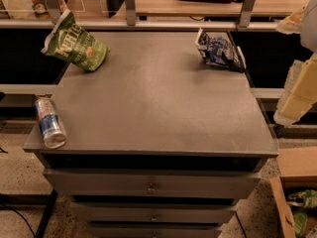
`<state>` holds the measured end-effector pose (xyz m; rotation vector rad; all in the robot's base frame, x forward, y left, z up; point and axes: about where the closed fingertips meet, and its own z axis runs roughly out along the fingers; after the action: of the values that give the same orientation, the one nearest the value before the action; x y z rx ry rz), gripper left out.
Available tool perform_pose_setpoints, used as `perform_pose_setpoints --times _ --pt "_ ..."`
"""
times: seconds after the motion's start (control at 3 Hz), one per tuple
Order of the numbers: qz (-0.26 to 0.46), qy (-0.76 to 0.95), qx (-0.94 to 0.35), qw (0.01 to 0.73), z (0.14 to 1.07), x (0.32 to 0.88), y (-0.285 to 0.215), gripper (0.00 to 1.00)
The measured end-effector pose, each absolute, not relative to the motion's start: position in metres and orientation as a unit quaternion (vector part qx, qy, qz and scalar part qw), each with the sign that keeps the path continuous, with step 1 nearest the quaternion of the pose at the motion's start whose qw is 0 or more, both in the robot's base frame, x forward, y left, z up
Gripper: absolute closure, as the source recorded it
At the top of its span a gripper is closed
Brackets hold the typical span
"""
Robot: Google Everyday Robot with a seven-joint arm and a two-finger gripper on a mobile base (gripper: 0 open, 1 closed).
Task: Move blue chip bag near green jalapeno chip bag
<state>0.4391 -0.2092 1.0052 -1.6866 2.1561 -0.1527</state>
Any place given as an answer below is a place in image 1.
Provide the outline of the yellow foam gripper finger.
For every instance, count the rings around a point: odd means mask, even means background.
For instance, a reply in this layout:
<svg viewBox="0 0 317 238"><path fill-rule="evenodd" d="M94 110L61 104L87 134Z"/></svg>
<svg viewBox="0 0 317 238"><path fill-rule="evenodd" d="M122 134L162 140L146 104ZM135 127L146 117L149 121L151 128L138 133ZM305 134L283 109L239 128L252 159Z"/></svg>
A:
<svg viewBox="0 0 317 238"><path fill-rule="evenodd" d="M290 126L298 122L317 102L317 57L296 60L288 71L284 90L277 102L273 119Z"/></svg>
<svg viewBox="0 0 317 238"><path fill-rule="evenodd" d="M290 35L299 34L301 30L302 16L306 7L300 7L276 25L276 30L280 33Z"/></svg>

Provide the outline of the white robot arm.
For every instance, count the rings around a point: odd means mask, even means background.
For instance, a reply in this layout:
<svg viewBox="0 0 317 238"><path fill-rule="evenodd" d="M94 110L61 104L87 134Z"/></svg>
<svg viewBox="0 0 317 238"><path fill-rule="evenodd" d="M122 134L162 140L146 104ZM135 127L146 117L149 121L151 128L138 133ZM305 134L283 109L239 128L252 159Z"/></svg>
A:
<svg viewBox="0 0 317 238"><path fill-rule="evenodd" d="M298 34L301 46L313 53L306 61L293 62L277 102L275 123L290 126L317 102L317 0L281 20L275 29L286 35Z"/></svg>

